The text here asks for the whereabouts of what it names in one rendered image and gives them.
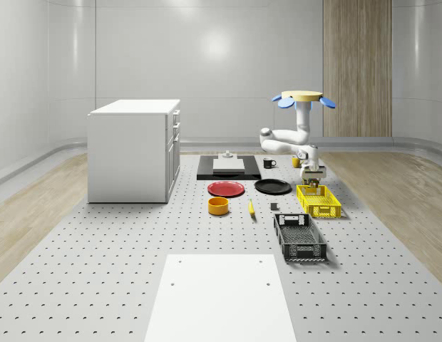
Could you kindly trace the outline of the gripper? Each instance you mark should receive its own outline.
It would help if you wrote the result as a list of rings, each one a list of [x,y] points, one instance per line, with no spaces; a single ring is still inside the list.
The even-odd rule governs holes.
[[[318,179],[320,181],[321,178],[325,178],[327,176],[325,166],[320,166],[317,171],[311,171],[308,167],[302,167],[301,169],[301,178],[302,184],[309,186],[309,179]]]

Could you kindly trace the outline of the yellow basket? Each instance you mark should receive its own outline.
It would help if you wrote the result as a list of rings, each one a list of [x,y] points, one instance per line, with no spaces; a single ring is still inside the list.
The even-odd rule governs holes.
[[[325,185],[297,185],[297,198],[304,212],[313,217],[341,216],[341,203]]]

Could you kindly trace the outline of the black plate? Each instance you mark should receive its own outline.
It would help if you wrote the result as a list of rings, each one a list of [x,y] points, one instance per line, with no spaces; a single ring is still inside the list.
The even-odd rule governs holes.
[[[292,191],[288,182],[277,179],[263,179],[255,183],[255,189],[267,195],[285,195]]]

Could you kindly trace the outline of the dark grey basket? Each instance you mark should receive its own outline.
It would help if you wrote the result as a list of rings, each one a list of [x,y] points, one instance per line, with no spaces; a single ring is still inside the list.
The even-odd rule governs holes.
[[[275,214],[274,228],[288,261],[324,261],[327,242],[309,214]]]

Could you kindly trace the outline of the red plate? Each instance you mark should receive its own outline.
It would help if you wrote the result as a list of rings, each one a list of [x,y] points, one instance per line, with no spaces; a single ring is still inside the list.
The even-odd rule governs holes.
[[[218,181],[209,184],[207,191],[216,197],[237,197],[245,192],[245,188],[238,182]]]

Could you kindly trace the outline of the yellow bowl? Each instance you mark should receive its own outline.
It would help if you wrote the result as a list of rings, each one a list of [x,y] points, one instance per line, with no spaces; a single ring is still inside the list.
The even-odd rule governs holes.
[[[229,212],[229,201],[225,197],[212,197],[208,200],[208,212],[212,215],[222,216]]]

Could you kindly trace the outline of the black stove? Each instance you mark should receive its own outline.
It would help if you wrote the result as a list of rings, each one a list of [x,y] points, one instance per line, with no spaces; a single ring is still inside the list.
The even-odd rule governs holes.
[[[217,159],[214,155],[201,155],[197,169],[197,180],[261,180],[261,174],[253,155],[234,154],[234,158],[242,160],[244,172],[214,172],[213,160]]]

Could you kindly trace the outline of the white board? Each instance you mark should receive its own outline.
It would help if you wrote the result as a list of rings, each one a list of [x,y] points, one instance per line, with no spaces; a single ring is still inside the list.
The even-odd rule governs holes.
[[[274,256],[168,255],[145,342],[296,342]]]

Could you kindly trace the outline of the white cabinet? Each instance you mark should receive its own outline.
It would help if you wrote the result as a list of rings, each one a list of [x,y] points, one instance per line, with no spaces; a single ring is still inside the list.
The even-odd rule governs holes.
[[[117,100],[88,115],[88,201],[166,203],[180,170],[180,100]]]

